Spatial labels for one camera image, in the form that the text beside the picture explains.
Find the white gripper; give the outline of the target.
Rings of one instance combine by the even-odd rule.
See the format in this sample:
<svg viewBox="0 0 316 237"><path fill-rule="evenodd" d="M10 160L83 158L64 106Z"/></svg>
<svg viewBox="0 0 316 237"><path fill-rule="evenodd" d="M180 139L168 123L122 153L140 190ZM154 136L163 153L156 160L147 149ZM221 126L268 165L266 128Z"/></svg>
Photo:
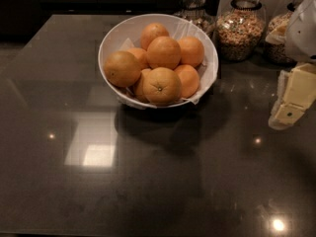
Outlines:
<svg viewBox="0 0 316 237"><path fill-rule="evenodd" d="M275 130L294 126L316 101L316 65L311 64L316 62L316 0L303 0L292 14L285 54L299 63L278 76L277 100L268 121Z"/></svg>

